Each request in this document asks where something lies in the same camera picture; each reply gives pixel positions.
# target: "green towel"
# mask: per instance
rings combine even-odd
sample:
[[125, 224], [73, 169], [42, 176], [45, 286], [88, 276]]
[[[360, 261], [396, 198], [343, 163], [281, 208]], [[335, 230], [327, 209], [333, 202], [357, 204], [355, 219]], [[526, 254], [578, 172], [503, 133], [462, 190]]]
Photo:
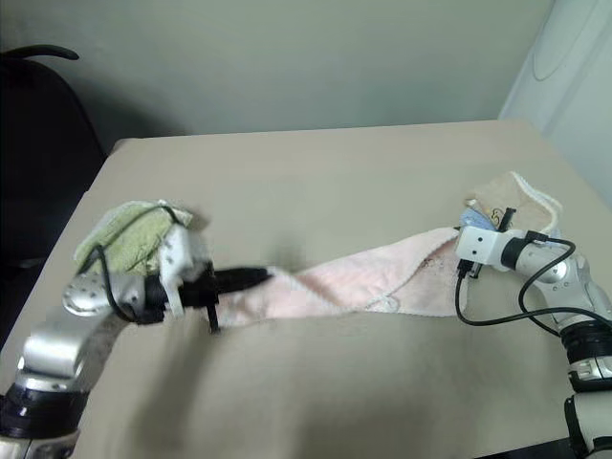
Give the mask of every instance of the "green towel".
[[[143, 211], [166, 202], [148, 203], [130, 201], [106, 212], [92, 232], [75, 250], [74, 259], [80, 266], [87, 253], [95, 244], [106, 244], [127, 222]], [[184, 210], [172, 207], [181, 222], [188, 225], [192, 215]], [[106, 249], [108, 268], [111, 273], [148, 274], [159, 269], [157, 249], [164, 240], [165, 234], [172, 226], [172, 220], [165, 210], [153, 210], [134, 223]], [[99, 273], [96, 263], [92, 272]]]

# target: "cloth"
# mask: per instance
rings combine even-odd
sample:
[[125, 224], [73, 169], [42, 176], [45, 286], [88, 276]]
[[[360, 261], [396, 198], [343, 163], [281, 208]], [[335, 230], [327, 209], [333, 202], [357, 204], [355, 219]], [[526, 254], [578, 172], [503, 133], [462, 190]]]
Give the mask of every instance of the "cloth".
[[515, 208], [511, 228], [535, 230], [553, 237], [559, 235], [558, 220], [563, 206], [552, 196], [530, 186], [516, 172], [507, 172], [476, 187], [465, 202], [468, 208], [486, 215], [495, 228], [506, 208]]
[[[76, 248], [74, 259], [77, 264], [80, 266], [95, 244], [105, 244], [132, 218], [159, 204], [167, 205], [164, 201], [158, 203], [130, 201], [106, 212]], [[178, 208], [173, 210], [184, 225], [189, 224], [192, 218], [189, 212]], [[159, 269], [157, 249], [171, 226], [172, 221], [161, 208], [144, 215], [106, 250], [109, 270], [113, 273], [142, 275], [157, 271]], [[93, 272], [99, 272], [99, 269], [98, 264], [92, 267]]]
[[[337, 316], [351, 312], [454, 316], [459, 259], [456, 229], [442, 228], [389, 246], [334, 260], [296, 276], [270, 269], [270, 280], [221, 295], [221, 326], [268, 318]], [[465, 308], [467, 289], [461, 297]]]

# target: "table surface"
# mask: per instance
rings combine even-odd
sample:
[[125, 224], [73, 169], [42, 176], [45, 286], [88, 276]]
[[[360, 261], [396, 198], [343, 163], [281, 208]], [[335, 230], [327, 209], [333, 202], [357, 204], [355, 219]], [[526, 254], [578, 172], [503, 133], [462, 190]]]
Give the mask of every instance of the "table surface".
[[[123, 141], [2, 350], [0, 390], [30, 329], [59, 307], [75, 247], [125, 201], [163, 198], [196, 212], [218, 268], [299, 270], [454, 226], [464, 193], [507, 170], [565, 205], [564, 236], [610, 291], [612, 214], [520, 121]], [[519, 285], [515, 274], [483, 270], [470, 314], [514, 312]], [[565, 372], [558, 339], [529, 321], [470, 328], [370, 313], [211, 337], [191, 313], [123, 332], [75, 457], [472, 457], [566, 436]]]

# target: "gray wall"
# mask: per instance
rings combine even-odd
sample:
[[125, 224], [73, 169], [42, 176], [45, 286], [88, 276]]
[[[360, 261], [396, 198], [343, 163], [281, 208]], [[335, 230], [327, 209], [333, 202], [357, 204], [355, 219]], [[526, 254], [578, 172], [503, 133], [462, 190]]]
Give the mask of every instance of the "gray wall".
[[550, 0], [3, 0], [122, 137], [496, 118]]

